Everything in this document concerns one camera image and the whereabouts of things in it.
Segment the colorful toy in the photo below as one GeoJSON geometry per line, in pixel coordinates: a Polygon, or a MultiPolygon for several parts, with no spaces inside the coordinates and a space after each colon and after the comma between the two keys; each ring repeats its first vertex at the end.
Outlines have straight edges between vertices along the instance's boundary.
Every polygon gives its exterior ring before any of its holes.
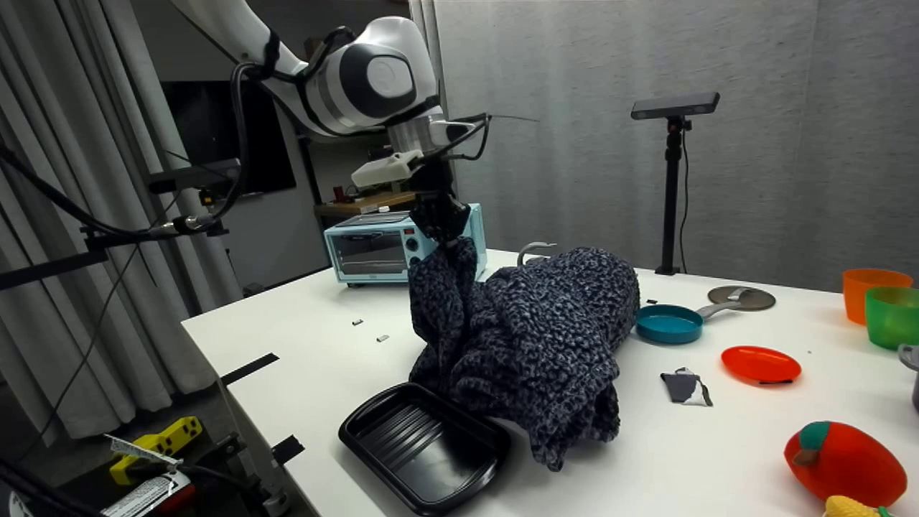
{"type": "Polygon", "coordinates": [[[819,500],[843,494],[865,504],[893,504],[906,491],[899,458],[865,431],[843,421],[809,421],[786,444],[784,458],[819,500]]]}
{"type": "Polygon", "coordinates": [[[893,517],[883,504],[873,507],[873,504],[860,504],[852,496],[829,496],[824,504],[824,517],[893,517]]]}

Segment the black cloth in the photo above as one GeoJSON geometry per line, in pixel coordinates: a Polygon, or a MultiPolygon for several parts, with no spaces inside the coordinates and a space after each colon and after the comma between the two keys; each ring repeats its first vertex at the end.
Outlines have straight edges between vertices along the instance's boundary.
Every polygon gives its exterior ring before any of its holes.
{"type": "Polygon", "coordinates": [[[477,280],[471,240],[409,270],[412,329],[428,340],[409,381],[517,421],[537,463],[618,432],[613,351],[636,313],[635,270],[599,250],[531,259],[477,280]]]}

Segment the white table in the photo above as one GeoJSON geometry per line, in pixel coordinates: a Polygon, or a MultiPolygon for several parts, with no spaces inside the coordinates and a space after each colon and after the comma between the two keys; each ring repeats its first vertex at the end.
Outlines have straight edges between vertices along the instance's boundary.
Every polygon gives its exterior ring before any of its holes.
{"type": "MultiPolygon", "coordinates": [[[[510,260],[510,251],[491,251],[487,270],[510,260]]],[[[641,295],[672,305],[701,307],[717,284],[738,280],[641,270],[641,295]]],[[[843,317],[837,292],[765,289],[777,307],[709,320],[694,345],[653,346],[632,335],[618,353],[619,435],[567,451],[559,473],[537,465],[517,435],[498,483],[458,513],[819,517],[820,503],[799,487],[781,457],[813,419],[873,432],[919,483],[915,372],[843,317]],[[788,386],[740,384],[721,368],[730,345],[786,351],[803,376],[788,386]],[[672,405],[659,372],[675,368],[701,372],[715,407],[672,405]]],[[[231,396],[266,442],[290,432],[303,442],[286,468],[320,513],[404,513],[339,442],[345,417],[404,381],[422,351],[404,287],[346,289],[325,270],[190,317],[185,329],[217,372],[279,355],[234,381],[231,396]]],[[[919,487],[893,513],[919,517],[919,487]]]]}

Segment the red toy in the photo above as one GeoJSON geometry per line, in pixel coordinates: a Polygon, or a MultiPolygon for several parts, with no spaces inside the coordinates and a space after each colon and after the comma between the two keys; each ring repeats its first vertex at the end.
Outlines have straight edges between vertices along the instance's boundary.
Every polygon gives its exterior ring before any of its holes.
{"type": "Polygon", "coordinates": [[[893,504],[906,491],[899,458],[865,431],[843,421],[809,421],[786,444],[784,458],[819,500],[843,494],[865,504],[893,504]]]}

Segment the orange bowl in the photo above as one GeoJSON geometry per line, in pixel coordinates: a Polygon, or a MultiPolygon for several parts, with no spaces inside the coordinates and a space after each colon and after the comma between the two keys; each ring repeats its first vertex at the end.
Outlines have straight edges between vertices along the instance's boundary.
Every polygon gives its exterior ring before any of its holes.
{"type": "Polygon", "coordinates": [[[842,295],[843,315],[855,323],[865,323],[865,295],[870,287],[909,287],[912,276],[900,270],[843,270],[842,272],[842,295]]]}

